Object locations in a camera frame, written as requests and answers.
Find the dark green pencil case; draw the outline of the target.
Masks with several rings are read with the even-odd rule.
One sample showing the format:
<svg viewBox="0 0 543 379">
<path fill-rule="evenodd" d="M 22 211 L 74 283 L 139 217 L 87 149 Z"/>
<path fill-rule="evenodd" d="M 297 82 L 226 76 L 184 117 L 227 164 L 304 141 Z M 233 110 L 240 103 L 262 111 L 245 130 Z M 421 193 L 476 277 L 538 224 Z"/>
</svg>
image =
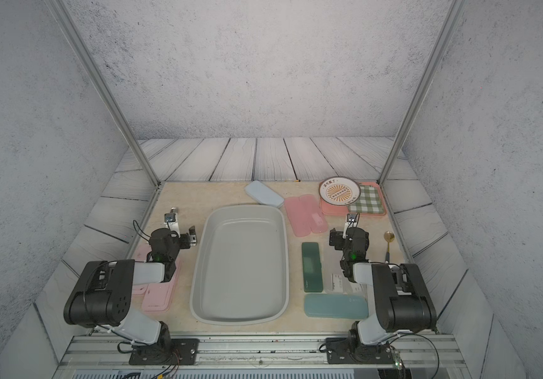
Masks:
<svg viewBox="0 0 543 379">
<path fill-rule="evenodd" d="M 305 293 L 323 291 L 323 273 L 318 243 L 301 244 L 302 273 Z"/>
</svg>

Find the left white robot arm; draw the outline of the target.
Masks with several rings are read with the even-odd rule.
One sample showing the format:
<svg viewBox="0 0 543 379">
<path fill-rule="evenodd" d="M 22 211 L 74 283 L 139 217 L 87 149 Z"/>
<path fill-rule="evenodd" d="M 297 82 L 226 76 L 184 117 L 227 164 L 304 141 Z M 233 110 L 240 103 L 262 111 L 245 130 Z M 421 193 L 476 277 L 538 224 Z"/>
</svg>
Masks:
<svg viewBox="0 0 543 379">
<path fill-rule="evenodd" d="M 146 260 L 88 262 L 64 305 L 64 321 L 121 337 L 132 346 L 128 353 L 133 366 L 192 365 L 199 341 L 174 340 L 166 323 L 133 309 L 131 301 L 134 287 L 173 280 L 179 253 L 197 244 L 196 228 L 181 234 L 164 227 L 148 235 L 137 222 L 133 227 L 151 248 Z"/>
</svg>

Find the clear translucent pencil case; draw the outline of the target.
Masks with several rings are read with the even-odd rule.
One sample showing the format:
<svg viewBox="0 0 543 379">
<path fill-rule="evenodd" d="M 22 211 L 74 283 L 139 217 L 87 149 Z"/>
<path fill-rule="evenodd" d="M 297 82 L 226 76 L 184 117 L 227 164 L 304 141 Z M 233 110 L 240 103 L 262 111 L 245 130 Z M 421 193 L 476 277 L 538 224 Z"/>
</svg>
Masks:
<svg viewBox="0 0 543 379">
<path fill-rule="evenodd" d="M 324 290 L 327 293 L 364 296 L 365 291 L 361 284 L 352 283 L 342 273 L 325 274 L 323 278 Z"/>
</svg>

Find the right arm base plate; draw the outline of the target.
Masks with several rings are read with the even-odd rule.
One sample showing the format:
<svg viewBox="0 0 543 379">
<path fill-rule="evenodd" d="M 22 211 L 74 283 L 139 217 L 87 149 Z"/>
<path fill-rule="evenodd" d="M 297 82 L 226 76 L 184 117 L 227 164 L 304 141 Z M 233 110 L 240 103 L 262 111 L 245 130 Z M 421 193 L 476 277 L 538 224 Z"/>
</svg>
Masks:
<svg viewBox="0 0 543 379">
<path fill-rule="evenodd" d="M 327 338 L 318 347 L 331 365 L 394 365 L 391 349 L 385 345 L 364 345 L 347 338 Z"/>
</svg>

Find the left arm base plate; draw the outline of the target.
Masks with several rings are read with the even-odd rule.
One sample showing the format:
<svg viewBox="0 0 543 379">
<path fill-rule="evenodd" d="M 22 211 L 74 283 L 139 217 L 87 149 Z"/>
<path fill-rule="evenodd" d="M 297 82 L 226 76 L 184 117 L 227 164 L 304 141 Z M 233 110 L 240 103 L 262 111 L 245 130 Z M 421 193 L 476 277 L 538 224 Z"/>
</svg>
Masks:
<svg viewBox="0 0 543 379">
<path fill-rule="evenodd" d="M 193 366 L 200 341 L 192 338 L 162 340 L 153 345 L 135 346 L 130 366 Z"/>
</svg>

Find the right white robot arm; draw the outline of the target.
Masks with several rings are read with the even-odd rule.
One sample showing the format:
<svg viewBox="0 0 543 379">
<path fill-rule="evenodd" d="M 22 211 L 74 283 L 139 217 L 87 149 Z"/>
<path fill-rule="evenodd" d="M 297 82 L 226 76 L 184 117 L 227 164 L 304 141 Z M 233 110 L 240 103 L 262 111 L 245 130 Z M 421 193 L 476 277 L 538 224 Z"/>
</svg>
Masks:
<svg viewBox="0 0 543 379">
<path fill-rule="evenodd" d="M 329 245 L 342 253 L 339 264 L 345 278 L 372 292 L 369 316 L 355 322 L 347 337 L 353 361 L 364 363 L 400 335 L 437 329 L 437 311 L 417 265 L 367 259 L 369 233 L 359 227 L 332 229 Z"/>
</svg>

